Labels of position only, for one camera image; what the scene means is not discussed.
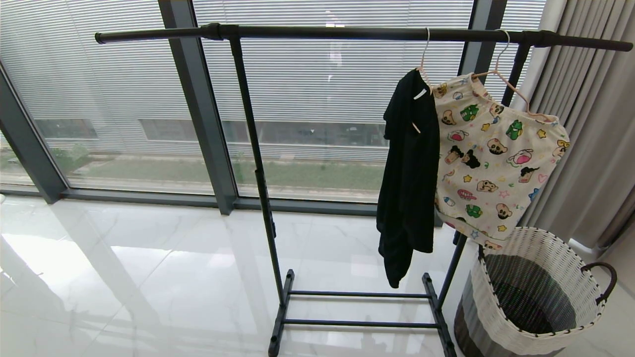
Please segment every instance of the brown basket handle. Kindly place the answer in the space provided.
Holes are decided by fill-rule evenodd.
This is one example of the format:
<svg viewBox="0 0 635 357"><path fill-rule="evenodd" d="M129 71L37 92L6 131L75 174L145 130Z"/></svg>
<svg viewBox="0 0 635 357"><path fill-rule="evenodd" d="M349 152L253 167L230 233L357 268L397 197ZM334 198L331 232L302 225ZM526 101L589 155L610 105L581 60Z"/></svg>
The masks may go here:
<svg viewBox="0 0 635 357"><path fill-rule="evenodd" d="M611 292L613 292L613 288L615 288L615 284L617 284L617 271L611 264L605 263L605 262L595 262L595 263L587 264L584 267L581 267L580 270L581 271L590 270L592 267L596 267L596 266L603 266L611 272L611 282L608 284L608 288L606 288L606 291L604 291L604 293L601 294L596 299L596 304L599 305L599 303L602 300L606 302L606 300L608 299L608 296L611 295Z"/></svg>

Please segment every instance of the rack foot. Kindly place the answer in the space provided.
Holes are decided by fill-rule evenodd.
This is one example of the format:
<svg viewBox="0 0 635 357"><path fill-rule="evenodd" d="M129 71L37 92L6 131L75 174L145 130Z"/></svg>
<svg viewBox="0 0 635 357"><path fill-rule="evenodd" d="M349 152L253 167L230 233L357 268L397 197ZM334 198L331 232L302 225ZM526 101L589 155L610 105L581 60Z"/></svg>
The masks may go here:
<svg viewBox="0 0 635 357"><path fill-rule="evenodd" d="M284 329L284 320L286 317L286 309L289 306L289 291L291 291L291 286L293 285L293 279L295 279L295 273L293 269L289 269L286 272L286 279L284 280L284 288L283 288L283 304L280 304L278 307L278 314L276 316L276 323L274 324L274 332L271 335L271 340L269 340L269 357L276 357L278 352L280 352L280 342L282 342L282 331Z"/></svg>
<svg viewBox="0 0 635 357"><path fill-rule="evenodd" d="M454 350L454 342L452 342L452 337L450 336L450 331L448 330L448 324L445 323L445 318L443 317L443 312L441 311L442 305L437 298L436 292L434 292L434 286L432 285L430 274L424 273L421 280L424 282L425 292L431 296L430 307L432 308L432 316L434 317L434 322L439 325L439 338L441 339L441 345L443 345L445 357L457 357L457 352Z"/></svg>

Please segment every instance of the woven basket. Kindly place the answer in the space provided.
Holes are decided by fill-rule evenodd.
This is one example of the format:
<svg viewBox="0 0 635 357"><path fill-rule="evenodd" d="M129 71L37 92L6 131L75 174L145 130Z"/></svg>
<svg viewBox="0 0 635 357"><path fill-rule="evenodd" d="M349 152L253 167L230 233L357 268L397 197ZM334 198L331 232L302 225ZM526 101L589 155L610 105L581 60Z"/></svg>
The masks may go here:
<svg viewBox="0 0 635 357"><path fill-rule="evenodd" d="M517 227L505 247L479 247L455 317L466 357L554 356L602 316L617 274L582 259L555 235ZM589 269L611 272L606 292Z"/></svg>

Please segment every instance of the black t-shirt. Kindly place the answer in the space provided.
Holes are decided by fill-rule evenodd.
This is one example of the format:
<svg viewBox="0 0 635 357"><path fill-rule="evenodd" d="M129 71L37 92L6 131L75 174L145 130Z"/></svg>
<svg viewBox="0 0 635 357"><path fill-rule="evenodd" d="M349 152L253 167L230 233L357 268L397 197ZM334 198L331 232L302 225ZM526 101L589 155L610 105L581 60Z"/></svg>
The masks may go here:
<svg viewBox="0 0 635 357"><path fill-rule="evenodd" d="M423 89L427 93L413 99ZM390 140L390 147L379 192L377 230L386 276L397 288L408 271L413 249L431 253L434 234L439 122L432 92L417 70L397 84L384 120L384 138Z"/></svg>

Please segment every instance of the black metal clothes rack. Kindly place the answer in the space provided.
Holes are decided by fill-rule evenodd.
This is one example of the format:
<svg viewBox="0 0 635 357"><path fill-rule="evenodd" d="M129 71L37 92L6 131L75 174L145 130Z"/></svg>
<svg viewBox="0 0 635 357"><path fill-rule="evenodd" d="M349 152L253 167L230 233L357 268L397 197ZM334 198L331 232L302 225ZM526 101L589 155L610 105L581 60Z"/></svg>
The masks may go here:
<svg viewBox="0 0 635 357"><path fill-rule="evenodd" d="M523 65L529 50L532 46L576 46L585 48L595 48L602 50L630 51L631 43L620 41L610 41L604 39L589 39L582 37L562 36L550 31L521 31L510 32L510 42L518 43L518 50L514 58L514 66L509 76L509 82L517 85ZM327 28L327 27L263 27L263 26L238 26L208 24L191 29L160 29L142 30L129 32L96 33L95 40L98 43L108 43L116 41L133 41L146 39L166 39L180 37L203 37L211 40L222 41L228 39L231 45L238 83L240 86L243 101L244 113L247 121L251 149L256 163L256 180L258 184L258 196L267 233L269 253L276 279L276 289L279 299L278 313L274 324L274 330L269 344L269 356L277 356L282 341L282 333L285 325L329 325L329 326L356 326L356 327L403 327L403 328L434 328L438 331L443 350L446 357L455 357L456 352L450 337L448 325L442 313L443 302L445 301L450 283L458 266L458 261L463 252L467 237L463 234L455 234L456 248L448 274L443 281L443 286L439 295L434 290L432 279L428 273L424 273L422 281L425 294L417 293L368 293L368 292L330 292L312 290L294 290L293 280L295 274L292 269L286 273L284 283L280 274L280 267L276 251L276 226L273 221L271 206L269 204L269 194L267 183L258 144L258 133L256 123L251 108L251 98L247 85L247 77L243 62L243 51L241 49L241 38L288 38L288 39L375 39L375 40L398 40L398 41L458 41L458 42L507 42L507 35L500 31L492 30L460 30L460 29L432 29L428 37L427 29L385 29L385 28ZM505 90L502 104L509 105L513 92L510 88ZM338 320L298 320L286 318L287 308L292 295L312 295L326 297L374 297L374 298L408 298L427 299L432 309L434 323L402 323L402 322L372 322L372 321L338 321Z"/></svg>

